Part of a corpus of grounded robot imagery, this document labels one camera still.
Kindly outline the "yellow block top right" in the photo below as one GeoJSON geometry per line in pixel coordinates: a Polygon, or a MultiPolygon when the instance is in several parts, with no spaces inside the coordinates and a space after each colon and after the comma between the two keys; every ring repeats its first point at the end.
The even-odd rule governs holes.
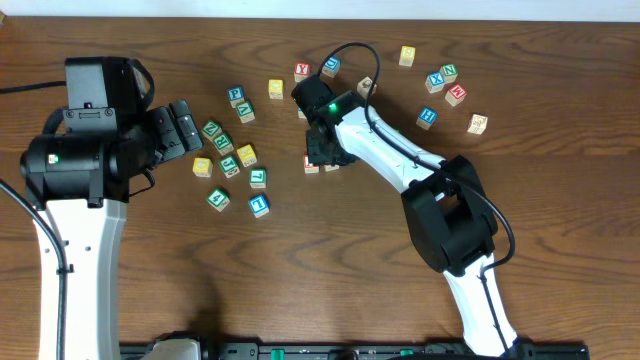
{"type": "Polygon", "coordinates": [[[402,46],[399,56],[399,65],[404,67],[411,67],[415,60],[416,48],[411,46],[402,46]]]}

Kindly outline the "red Y block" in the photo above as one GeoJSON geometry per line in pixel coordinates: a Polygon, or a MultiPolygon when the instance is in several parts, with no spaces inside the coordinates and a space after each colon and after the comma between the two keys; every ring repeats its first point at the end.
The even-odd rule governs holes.
{"type": "Polygon", "coordinates": [[[295,64],[294,69],[294,80],[296,83],[299,83],[306,78],[308,78],[311,74],[311,65],[309,63],[298,62],[295,64]]]}

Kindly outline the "plain picture block centre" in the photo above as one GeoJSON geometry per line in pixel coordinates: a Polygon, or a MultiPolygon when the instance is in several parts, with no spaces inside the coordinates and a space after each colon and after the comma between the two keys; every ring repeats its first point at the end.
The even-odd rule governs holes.
{"type": "Polygon", "coordinates": [[[357,92],[363,99],[367,99],[369,94],[374,94],[376,90],[377,85],[370,77],[365,77],[357,84],[357,92]]]}

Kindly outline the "green J block left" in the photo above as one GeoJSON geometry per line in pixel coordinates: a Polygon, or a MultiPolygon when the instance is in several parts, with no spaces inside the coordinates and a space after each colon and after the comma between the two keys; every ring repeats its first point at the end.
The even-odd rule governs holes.
{"type": "Polygon", "coordinates": [[[233,155],[227,155],[221,158],[219,166],[226,178],[231,178],[240,172],[239,165],[233,155]]]}

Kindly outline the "green R block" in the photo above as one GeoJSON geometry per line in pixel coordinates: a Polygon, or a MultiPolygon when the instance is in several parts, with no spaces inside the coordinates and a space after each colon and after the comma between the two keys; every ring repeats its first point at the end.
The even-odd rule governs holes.
{"type": "Polygon", "coordinates": [[[231,138],[226,132],[214,137],[212,142],[221,156],[225,156],[234,150],[231,138]]]}

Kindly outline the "green L block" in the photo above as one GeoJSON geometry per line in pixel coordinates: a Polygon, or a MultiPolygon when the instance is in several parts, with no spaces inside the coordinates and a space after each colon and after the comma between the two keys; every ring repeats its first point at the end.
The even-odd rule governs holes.
{"type": "Polygon", "coordinates": [[[252,169],[249,176],[249,184],[254,189],[263,189],[267,186],[267,172],[265,169],[252,169]]]}

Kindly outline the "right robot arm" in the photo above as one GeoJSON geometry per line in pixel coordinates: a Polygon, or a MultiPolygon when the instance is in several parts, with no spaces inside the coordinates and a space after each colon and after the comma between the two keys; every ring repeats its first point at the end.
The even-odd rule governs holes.
{"type": "Polygon", "coordinates": [[[486,197],[474,166],[462,156],[446,160],[420,148],[358,93],[336,95],[316,75],[298,83],[291,96],[310,125],[312,164],[346,166],[360,159],[399,192],[411,242],[445,276],[471,351],[514,354],[518,335],[495,278],[496,267],[506,261],[495,258],[493,241],[507,221],[486,197]]]}

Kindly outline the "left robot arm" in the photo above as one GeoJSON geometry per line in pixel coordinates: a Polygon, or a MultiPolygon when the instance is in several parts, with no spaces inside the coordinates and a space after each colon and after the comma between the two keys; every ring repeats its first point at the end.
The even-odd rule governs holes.
{"type": "Polygon", "coordinates": [[[129,182],[202,148],[183,100],[152,107],[152,76],[136,59],[65,62],[67,106],[20,159],[40,261],[41,359],[116,359],[118,257],[129,182]]]}

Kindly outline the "plain picture block right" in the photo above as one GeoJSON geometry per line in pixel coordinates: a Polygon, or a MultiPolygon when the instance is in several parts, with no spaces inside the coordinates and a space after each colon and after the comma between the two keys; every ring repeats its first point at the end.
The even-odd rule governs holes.
{"type": "Polygon", "coordinates": [[[480,114],[473,114],[469,121],[467,132],[481,135],[487,128],[488,117],[480,114]]]}

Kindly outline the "green 4 block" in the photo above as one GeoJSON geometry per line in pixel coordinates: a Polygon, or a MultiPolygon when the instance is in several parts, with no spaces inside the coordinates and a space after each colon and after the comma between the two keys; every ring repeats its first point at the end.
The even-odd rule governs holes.
{"type": "Polygon", "coordinates": [[[229,204],[228,193],[221,187],[215,188],[206,198],[207,203],[219,212],[222,212],[229,204]]]}

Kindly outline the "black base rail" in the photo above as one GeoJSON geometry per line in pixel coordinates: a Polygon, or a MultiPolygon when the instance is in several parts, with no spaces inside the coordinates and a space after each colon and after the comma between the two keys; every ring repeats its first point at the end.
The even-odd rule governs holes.
{"type": "MultiPolygon", "coordinates": [[[[464,343],[431,343],[425,345],[259,345],[224,343],[213,351],[213,359],[226,360],[383,360],[400,356],[412,359],[476,358],[464,343]]],[[[586,345],[536,345],[520,342],[511,359],[524,360],[589,360],[586,345]]]]}

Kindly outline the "green N block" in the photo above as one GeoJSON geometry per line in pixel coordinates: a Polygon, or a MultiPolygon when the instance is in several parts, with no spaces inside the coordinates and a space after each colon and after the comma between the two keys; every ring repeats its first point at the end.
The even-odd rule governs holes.
{"type": "Polygon", "coordinates": [[[440,73],[444,77],[446,84],[453,83],[459,74],[455,64],[442,65],[440,68],[440,73]]]}

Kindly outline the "blue X block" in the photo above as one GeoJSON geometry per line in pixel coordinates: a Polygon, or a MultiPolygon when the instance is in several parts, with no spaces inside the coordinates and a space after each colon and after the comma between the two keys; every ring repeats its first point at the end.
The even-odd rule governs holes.
{"type": "Polygon", "coordinates": [[[440,72],[434,72],[427,75],[425,87],[429,93],[436,93],[444,88],[446,81],[440,72]]]}

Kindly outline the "green Z block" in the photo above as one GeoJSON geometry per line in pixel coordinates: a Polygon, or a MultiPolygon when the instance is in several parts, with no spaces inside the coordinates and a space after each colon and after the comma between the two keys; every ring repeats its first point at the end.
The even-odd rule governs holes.
{"type": "Polygon", "coordinates": [[[208,121],[201,128],[201,132],[206,139],[213,141],[222,133],[222,127],[215,121],[208,121]]]}

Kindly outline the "yellow block far left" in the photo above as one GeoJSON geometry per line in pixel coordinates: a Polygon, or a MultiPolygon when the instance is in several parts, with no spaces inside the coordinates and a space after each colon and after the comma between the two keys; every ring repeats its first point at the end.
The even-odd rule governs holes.
{"type": "Polygon", "coordinates": [[[192,171],[197,177],[211,177],[213,173],[213,163],[208,158],[196,157],[193,162],[192,171]]]}

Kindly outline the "blue H block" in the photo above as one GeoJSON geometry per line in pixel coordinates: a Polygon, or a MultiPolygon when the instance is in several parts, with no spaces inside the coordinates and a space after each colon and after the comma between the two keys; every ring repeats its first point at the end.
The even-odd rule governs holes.
{"type": "Polygon", "coordinates": [[[435,110],[429,107],[424,107],[418,115],[416,125],[424,130],[429,130],[430,127],[435,123],[437,116],[438,113],[435,110]]]}

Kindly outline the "plain picture block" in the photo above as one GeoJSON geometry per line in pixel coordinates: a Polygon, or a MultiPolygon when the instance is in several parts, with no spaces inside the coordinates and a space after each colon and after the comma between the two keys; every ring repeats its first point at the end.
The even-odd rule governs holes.
{"type": "Polygon", "coordinates": [[[480,114],[473,114],[469,121],[467,132],[481,135],[487,128],[488,117],[480,114]]]}
{"type": "Polygon", "coordinates": [[[374,94],[376,90],[377,85],[370,77],[365,77],[357,84],[357,92],[363,99],[367,99],[369,94],[374,94]]]}

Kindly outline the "blue P block left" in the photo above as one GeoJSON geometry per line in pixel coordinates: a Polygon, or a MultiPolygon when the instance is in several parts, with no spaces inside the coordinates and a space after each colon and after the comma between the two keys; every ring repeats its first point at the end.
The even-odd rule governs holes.
{"type": "Polygon", "coordinates": [[[245,101],[244,91],[241,86],[231,87],[227,90],[227,96],[232,108],[245,101]]]}

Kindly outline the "red A block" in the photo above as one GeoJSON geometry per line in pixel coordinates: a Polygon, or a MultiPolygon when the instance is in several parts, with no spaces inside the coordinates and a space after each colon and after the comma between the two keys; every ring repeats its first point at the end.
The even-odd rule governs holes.
{"type": "Polygon", "coordinates": [[[304,171],[306,174],[319,172],[320,168],[317,165],[310,162],[309,156],[307,154],[304,155],[303,160],[304,160],[304,171]]]}

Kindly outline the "yellow block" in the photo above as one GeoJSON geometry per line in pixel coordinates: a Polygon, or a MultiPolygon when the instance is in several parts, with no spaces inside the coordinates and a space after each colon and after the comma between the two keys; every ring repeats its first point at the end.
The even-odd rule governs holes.
{"type": "Polygon", "coordinates": [[[213,163],[208,158],[196,157],[193,162],[192,171],[197,177],[211,177],[213,173],[213,163]]]}
{"type": "Polygon", "coordinates": [[[237,155],[244,167],[250,167],[258,162],[257,155],[251,144],[238,148],[237,155]]]}
{"type": "Polygon", "coordinates": [[[268,93],[271,99],[282,99],[284,97],[284,82],[281,79],[270,79],[268,93]]]}
{"type": "Polygon", "coordinates": [[[402,46],[399,56],[399,65],[404,67],[411,67],[415,60],[416,48],[411,46],[402,46]]]}

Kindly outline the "green V block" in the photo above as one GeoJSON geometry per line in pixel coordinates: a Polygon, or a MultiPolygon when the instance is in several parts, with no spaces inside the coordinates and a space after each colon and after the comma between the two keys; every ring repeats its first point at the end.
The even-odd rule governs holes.
{"type": "Polygon", "coordinates": [[[242,123],[248,123],[255,119],[255,112],[249,101],[238,103],[236,105],[236,112],[242,123]]]}

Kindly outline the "yellow block upper left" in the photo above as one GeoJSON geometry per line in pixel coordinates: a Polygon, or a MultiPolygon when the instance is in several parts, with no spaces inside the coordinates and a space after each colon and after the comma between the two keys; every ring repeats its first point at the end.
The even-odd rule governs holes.
{"type": "Polygon", "coordinates": [[[271,99],[282,99],[284,97],[284,82],[281,79],[270,79],[268,93],[271,99]]]}

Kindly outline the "yellow block middle left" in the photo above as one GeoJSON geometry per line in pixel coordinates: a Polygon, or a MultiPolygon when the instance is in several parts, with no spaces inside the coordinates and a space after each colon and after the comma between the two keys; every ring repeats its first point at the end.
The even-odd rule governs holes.
{"type": "Polygon", "coordinates": [[[250,167],[258,162],[257,155],[251,144],[238,148],[237,155],[244,167],[250,167]]]}

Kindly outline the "blue C block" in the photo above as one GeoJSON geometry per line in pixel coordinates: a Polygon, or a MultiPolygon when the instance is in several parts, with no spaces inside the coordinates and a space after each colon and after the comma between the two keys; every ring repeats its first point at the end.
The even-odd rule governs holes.
{"type": "Polygon", "coordinates": [[[341,67],[341,60],[332,56],[325,63],[322,68],[322,73],[330,78],[334,78],[341,67]]]}

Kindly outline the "blue L block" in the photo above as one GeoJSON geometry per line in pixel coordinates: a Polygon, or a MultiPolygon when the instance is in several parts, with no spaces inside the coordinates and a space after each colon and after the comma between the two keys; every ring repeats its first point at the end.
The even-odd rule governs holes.
{"type": "Polygon", "coordinates": [[[256,218],[260,218],[263,215],[270,212],[270,207],[267,198],[260,194],[248,201],[249,208],[256,218]]]}

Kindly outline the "red M block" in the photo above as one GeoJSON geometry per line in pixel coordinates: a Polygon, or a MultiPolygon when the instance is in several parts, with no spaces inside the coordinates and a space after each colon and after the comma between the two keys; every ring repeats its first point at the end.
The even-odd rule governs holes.
{"type": "Polygon", "coordinates": [[[460,104],[467,96],[467,91],[460,85],[455,84],[445,94],[445,100],[453,107],[460,104]]]}

